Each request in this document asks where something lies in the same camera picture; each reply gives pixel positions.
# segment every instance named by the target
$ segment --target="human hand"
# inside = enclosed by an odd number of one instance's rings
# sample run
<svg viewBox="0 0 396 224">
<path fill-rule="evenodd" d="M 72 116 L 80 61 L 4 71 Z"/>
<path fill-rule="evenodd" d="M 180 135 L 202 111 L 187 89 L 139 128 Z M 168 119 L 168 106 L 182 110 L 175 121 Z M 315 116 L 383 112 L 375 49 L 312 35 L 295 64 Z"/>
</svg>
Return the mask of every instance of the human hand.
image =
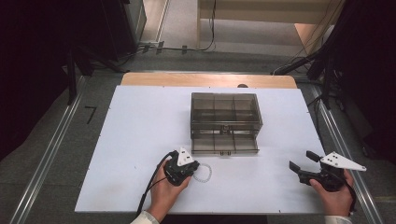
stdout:
<svg viewBox="0 0 396 224">
<path fill-rule="evenodd" d="M 154 216 L 158 222 L 161 222 L 165 218 L 168 211 L 175 204 L 177 196 L 183 189 L 185 189 L 189 185 L 189 182 L 191 180 L 191 176 L 189 176 L 183 181 L 180 186 L 173 186 L 166 179 L 166 175 L 163 170 L 165 163 L 166 161 L 161 164 L 161 167 L 152 182 L 153 184 L 157 181 L 160 181 L 155 184 L 150 190 L 151 206 L 148 208 L 148 210 L 146 210 L 148 213 Z"/>
<path fill-rule="evenodd" d="M 348 185 L 353 187 L 353 178 L 347 170 L 344 170 L 344 176 Z M 329 192 L 315 179 L 310 179 L 309 183 L 319 194 L 326 216 L 349 216 L 349 209 L 353 199 L 346 185 L 341 187 L 339 191 Z"/>
</svg>

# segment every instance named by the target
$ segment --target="white cord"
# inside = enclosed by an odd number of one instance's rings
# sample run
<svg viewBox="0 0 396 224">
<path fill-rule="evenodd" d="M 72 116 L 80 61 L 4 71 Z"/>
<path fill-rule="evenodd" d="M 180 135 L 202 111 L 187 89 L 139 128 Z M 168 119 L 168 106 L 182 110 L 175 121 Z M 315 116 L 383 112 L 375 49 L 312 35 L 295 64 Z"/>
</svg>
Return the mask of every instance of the white cord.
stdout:
<svg viewBox="0 0 396 224">
<path fill-rule="evenodd" d="M 208 165 L 208 164 L 206 164 L 206 163 L 201 163 L 201 164 L 200 164 L 200 167 L 202 167 L 202 166 L 207 167 L 207 168 L 209 169 L 209 176 L 208 176 L 206 179 L 201 179 L 201 178 L 198 178 L 198 177 L 194 174 L 192 177 L 194 177 L 194 179 L 196 179 L 198 182 L 206 183 L 207 181 L 210 180 L 210 177 L 212 177 L 212 168 L 210 167 L 210 165 Z"/>
</svg>

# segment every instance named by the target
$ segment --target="white board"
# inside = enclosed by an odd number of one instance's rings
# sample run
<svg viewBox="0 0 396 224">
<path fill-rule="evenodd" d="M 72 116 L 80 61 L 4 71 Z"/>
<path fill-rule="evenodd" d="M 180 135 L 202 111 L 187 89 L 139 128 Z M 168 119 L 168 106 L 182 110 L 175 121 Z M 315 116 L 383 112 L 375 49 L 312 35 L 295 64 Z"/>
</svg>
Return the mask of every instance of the white board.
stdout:
<svg viewBox="0 0 396 224">
<path fill-rule="evenodd" d="M 118 86 L 78 197 L 76 212 L 133 212 L 168 152 L 191 152 L 192 92 L 256 93 L 262 113 L 259 153 L 194 156 L 212 168 L 206 183 L 192 179 L 171 214 L 317 214 L 318 195 L 299 183 L 289 161 L 318 172 L 305 156 L 324 156 L 300 90 Z M 197 174 L 207 171 L 201 166 Z M 148 208 L 150 195 L 145 201 Z"/>
</svg>

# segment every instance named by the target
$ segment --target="gray floor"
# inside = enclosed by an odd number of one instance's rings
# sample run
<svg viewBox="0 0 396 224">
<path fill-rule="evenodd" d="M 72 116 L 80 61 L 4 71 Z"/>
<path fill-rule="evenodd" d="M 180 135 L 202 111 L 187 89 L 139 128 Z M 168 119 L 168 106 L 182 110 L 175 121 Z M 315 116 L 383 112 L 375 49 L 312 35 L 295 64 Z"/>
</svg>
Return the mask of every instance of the gray floor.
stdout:
<svg viewBox="0 0 396 224">
<path fill-rule="evenodd" d="M 132 71 L 218 71 L 251 74 L 268 74 L 283 64 L 288 57 L 274 57 L 237 53 L 205 53 L 164 50 L 156 54 L 149 51 L 136 55 L 123 67 Z M 133 214 L 77 214 L 74 212 L 81 182 L 87 172 L 96 141 L 106 117 L 112 94 L 120 84 L 122 74 L 97 70 L 87 84 L 68 130 L 58 149 L 42 188 L 28 213 L 26 223 L 128 223 Z M 307 102 L 313 99 L 311 84 L 300 83 Z M 8 223 L 18 206 L 27 183 L 34 174 L 58 122 L 66 109 L 67 91 L 54 102 L 48 113 L 40 120 L 25 143 L 0 163 L 0 223 Z M 95 106 L 96 112 L 87 123 Z M 346 137 L 355 161 L 364 164 L 368 171 L 363 174 L 385 223 L 396 223 L 396 167 L 387 162 L 372 161 L 361 153 L 361 143 L 343 114 L 332 101 L 332 111 Z M 324 139 L 325 151 L 334 150 L 332 139 L 323 120 L 319 127 Z M 358 207 L 355 223 L 368 223 Z M 269 216 L 268 223 L 322 223 L 322 216 Z"/>
</svg>

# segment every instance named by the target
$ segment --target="metal rail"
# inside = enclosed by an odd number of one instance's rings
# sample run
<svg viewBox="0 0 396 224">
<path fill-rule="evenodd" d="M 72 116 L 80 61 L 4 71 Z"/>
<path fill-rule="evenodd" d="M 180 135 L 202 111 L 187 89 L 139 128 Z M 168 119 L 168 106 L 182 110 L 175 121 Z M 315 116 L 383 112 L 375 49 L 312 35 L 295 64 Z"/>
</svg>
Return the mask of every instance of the metal rail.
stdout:
<svg viewBox="0 0 396 224">
<path fill-rule="evenodd" d="M 312 87 L 312 93 L 314 94 L 314 97 L 320 96 L 320 90 L 318 89 L 318 87 Z M 338 129 L 338 125 L 332 115 L 332 111 L 328 110 L 326 106 L 322 102 L 320 102 L 320 112 L 330 131 L 337 153 L 353 161 L 353 158 L 349 153 L 347 143 L 340 130 Z M 368 190 L 359 171 L 350 171 L 350 173 L 354 179 L 354 188 L 361 203 L 361 208 L 366 215 L 367 221 L 371 224 L 384 223 L 375 205 L 374 199 L 370 194 L 370 191 Z"/>
<path fill-rule="evenodd" d="M 66 110 L 64 111 L 64 115 L 62 116 L 62 119 L 54 135 L 49 141 L 49 145 L 41 159 L 41 162 L 38 164 L 34 175 L 32 176 L 26 189 L 24 190 L 24 193 L 22 194 L 20 203 L 18 204 L 18 207 L 10 221 L 11 224 L 22 224 L 28 217 L 33 203 L 35 202 L 35 198 L 40 191 L 41 186 L 43 185 L 47 173 L 52 165 L 53 159 L 58 152 L 58 148 L 61 145 L 62 140 L 64 139 L 64 135 L 67 131 L 67 128 L 69 127 L 70 121 L 72 120 L 76 112 L 87 79 L 88 77 L 80 77 L 78 81 L 78 95 L 75 101 L 71 105 L 68 105 Z"/>
</svg>

